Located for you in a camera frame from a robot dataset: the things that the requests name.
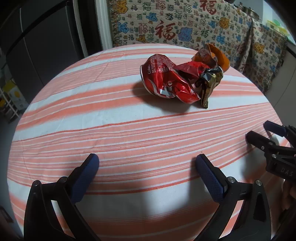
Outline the gold black snack wrapper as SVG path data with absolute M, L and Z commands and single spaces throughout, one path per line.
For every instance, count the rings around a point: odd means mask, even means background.
M 220 66 L 212 69 L 205 69 L 199 79 L 195 82 L 198 95 L 201 99 L 201 106 L 208 108 L 208 100 L 214 88 L 216 88 L 223 78 L 223 70 Z

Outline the red crushed cola can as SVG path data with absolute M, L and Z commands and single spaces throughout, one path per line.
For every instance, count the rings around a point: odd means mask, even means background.
M 200 100 L 192 85 L 175 70 L 167 56 L 154 54 L 140 66 L 140 76 L 145 89 L 152 95 L 166 99 L 178 98 L 186 104 Z

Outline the orange crushed soda can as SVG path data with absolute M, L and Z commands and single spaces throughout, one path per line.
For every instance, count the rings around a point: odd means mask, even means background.
M 192 57 L 192 61 L 202 62 L 210 68 L 219 66 L 223 72 L 227 71 L 230 67 L 230 61 L 227 56 L 214 45 L 208 43 L 196 52 Z

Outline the green yellow container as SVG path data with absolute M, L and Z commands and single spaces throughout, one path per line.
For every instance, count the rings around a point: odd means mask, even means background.
M 280 25 L 280 23 L 277 21 L 273 22 L 273 21 L 267 20 L 266 25 L 267 25 L 267 27 L 274 29 L 275 31 L 281 33 L 282 35 L 284 35 L 286 37 L 288 37 L 290 35 L 289 32 L 287 31 L 287 29 L 282 27 Z

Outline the pink striped tablecloth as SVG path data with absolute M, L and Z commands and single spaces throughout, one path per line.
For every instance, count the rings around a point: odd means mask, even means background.
M 194 168 L 201 153 L 226 176 L 261 180 L 277 222 L 282 180 L 245 140 L 249 131 L 265 135 L 267 120 L 280 123 L 267 98 L 233 68 L 207 109 L 151 95 L 140 66 L 156 53 L 182 64 L 195 51 L 160 44 L 102 51 L 66 68 L 34 98 L 8 161 L 19 227 L 32 182 L 68 176 L 91 153 L 99 170 L 77 207 L 102 240 L 193 240 L 218 206 Z

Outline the patterned fu character blanket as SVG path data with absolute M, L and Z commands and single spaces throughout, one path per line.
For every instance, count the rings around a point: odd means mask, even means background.
M 231 67 L 268 92 L 287 38 L 226 1 L 109 1 L 115 47 L 160 43 L 199 50 L 209 43 Z

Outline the steel pot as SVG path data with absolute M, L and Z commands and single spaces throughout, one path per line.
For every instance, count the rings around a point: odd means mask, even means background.
M 243 6 L 242 2 L 240 2 L 237 7 L 256 21 L 261 20 L 260 16 L 251 7 Z

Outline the yellow cardboard box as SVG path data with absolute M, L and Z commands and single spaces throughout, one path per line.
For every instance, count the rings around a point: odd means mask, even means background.
M 9 96 L 18 110 L 26 109 L 29 106 L 13 80 L 9 80 L 3 87 L 3 90 Z

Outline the dark refrigerator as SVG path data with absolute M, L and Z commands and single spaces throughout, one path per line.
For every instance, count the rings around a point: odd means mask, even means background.
M 1 49 L 21 78 L 46 85 L 101 51 L 95 1 L 1 1 Z

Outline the white door frame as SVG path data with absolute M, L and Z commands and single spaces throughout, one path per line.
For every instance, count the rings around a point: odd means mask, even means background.
M 112 30 L 110 27 L 109 6 L 107 0 L 95 0 L 96 16 L 100 41 L 103 50 L 113 48 Z

